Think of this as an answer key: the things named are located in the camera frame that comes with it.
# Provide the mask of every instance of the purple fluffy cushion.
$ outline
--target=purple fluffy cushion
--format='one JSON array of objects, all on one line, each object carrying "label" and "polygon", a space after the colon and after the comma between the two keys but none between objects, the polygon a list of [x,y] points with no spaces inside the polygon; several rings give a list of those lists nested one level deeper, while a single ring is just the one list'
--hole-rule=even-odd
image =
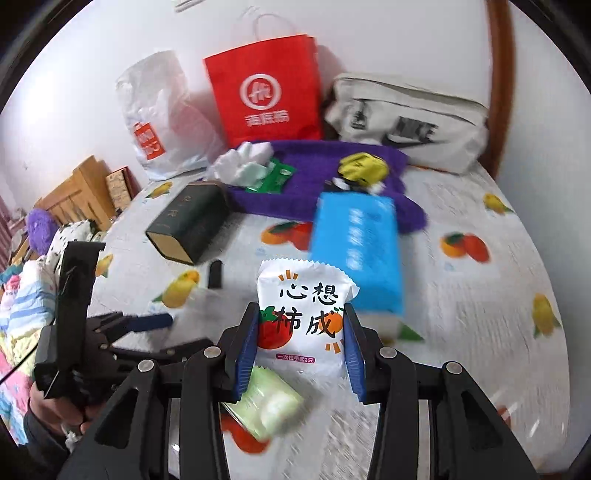
[{"label": "purple fluffy cushion", "polygon": [[27,233],[29,246],[39,255],[49,251],[53,236],[59,226],[53,216],[46,210],[34,208],[27,215]]}]

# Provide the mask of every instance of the pink label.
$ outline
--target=pink label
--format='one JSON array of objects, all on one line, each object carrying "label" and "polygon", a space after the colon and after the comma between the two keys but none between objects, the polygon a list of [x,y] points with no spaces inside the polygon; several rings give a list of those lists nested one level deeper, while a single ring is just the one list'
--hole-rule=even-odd
[{"label": "pink label", "polygon": [[284,353],[276,353],[275,358],[278,360],[290,360],[292,362],[301,362],[303,364],[313,364],[316,362],[316,358],[313,356],[301,356],[301,355],[286,355]]}]

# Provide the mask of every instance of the blue box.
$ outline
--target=blue box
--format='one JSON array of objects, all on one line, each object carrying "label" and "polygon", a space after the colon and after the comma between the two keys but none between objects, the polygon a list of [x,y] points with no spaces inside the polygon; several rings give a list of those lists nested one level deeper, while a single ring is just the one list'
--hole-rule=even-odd
[{"label": "blue box", "polygon": [[359,287],[356,310],[402,316],[404,289],[394,202],[364,193],[322,193],[310,260],[343,270]]}]

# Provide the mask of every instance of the white plastic packaging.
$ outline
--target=white plastic packaging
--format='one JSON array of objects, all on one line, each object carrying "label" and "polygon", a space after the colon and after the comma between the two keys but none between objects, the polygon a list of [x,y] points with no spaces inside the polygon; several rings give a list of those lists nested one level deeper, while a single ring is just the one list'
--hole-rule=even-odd
[{"label": "white plastic packaging", "polygon": [[257,365],[338,377],[345,373],[343,307],[359,288],[345,272],[307,260],[266,260],[256,283]]},{"label": "white plastic packaging", "polygon": [[189,102],[187,79],[173,51],[150,55],[116,83],[136,158],[150,180],[207,167],[225,150],[209,121]]}]

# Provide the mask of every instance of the green tissue packet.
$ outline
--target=green tissue packet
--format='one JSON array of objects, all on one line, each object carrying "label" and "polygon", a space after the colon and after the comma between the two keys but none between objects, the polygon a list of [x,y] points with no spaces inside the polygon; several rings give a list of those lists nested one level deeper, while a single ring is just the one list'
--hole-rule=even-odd
[{"label": "green tissue packet", "polygon": [[273,370],[253,367],[248,388],[238,403],[223,403],[259,442],[276,435],[304,404],[304,398]]},{"label": "green tissue packet", "polygon": [[291,165],[281,163],[275,157],[269,160],[267,166],[267,176],[259,180],[252,187],[246,189],[247,192],[256,193],[281,193],[281,189],[285,182],[289,180],[296,169]]}]

